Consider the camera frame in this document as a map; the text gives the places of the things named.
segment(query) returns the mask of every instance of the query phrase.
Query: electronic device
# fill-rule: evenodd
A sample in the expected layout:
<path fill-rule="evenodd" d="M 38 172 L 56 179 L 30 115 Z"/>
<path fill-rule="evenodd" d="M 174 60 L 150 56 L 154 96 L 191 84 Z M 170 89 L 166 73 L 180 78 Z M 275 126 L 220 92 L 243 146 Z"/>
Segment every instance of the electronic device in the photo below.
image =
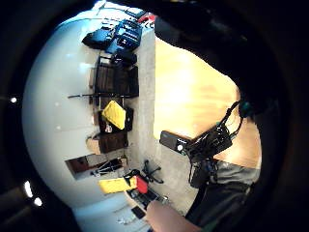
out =
<path fill-rule="evenodd" d="M 188 137 L 180 136 L 164 130 L 161 132 L 159 143 L 174 150 L 175 152 L 185 155 L 183 154 L 183 149 L 189 141 L 190 139 Z"/>
<path fill-rule="evenodd" d="M 230 132 L 225 125 L 212 129 L 192 139 L 185 147 L 185 153 L 192 163 L 211 158 L 232 146 Z"/>
<path fill-rule="evenodd" d="M 142 26 L 132 20 L 122 20 L 113 30 L 113 38 L 117 39 L 117 45 L 134 50 L 141 43 Z"/>

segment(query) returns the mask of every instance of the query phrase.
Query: black bag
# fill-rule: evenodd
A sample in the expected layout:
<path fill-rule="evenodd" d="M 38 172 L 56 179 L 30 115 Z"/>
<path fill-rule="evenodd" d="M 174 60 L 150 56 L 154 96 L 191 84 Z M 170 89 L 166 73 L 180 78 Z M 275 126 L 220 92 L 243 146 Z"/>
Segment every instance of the black bag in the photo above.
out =
<path fill-rule="evenodd" d="M 112 37 L 109 30 L 98 29 L 88 33 L 82 42 L 93 49 L 105 50 L 111 43 Z"/>

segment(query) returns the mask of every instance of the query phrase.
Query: red object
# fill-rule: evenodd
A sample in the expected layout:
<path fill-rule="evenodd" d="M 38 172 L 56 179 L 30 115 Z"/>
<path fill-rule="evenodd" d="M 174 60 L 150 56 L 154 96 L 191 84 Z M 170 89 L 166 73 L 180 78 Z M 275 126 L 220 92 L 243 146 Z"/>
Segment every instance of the red object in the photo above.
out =
<path fill-rule="evenodd" d="M 140 176 L 136 176 L 136 186 L 137 186 L 137 189 L 138 189 L 139 192 L 147 193 L 148 184 Z"/>

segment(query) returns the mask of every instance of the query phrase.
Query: ceiling light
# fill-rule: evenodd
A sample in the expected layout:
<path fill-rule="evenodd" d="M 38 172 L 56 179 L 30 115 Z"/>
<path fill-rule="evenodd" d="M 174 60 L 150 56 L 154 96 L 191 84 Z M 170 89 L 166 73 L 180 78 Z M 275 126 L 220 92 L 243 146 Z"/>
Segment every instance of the ceiling light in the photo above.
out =
<path fill-rule="evenodd" d="M 39 197 L 37 197 L 36 199 L 35 199 L 35 204 L 37 205 L 37 206 L 41 206 L 42 205 L 42 201 L 40 200 L 40 198 Z"/>
<path fill-rule="evenodd" d="M 25 184 L 24 184 L 24 188 L 25 188 L 27 196 L 30 197 L 30 198 L 33 197 L 30 182 L 26 181 Z"/>

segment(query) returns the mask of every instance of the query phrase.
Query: person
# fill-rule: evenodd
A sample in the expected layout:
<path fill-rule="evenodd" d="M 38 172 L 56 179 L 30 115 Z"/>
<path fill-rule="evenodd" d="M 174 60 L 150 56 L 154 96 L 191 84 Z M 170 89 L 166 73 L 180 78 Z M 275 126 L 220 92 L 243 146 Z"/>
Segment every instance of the person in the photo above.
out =
<path fill-rule="evenodd" d="M 185 217 L 169 205 L 152 201 L 147 207 L 147 221 L 155 232 L 211 231 L 221 219 L 233 214 L 245 202 L 250 187 L 258 180 L 260 169 L 218 160 L 217 180 L 200 188 Z"/>

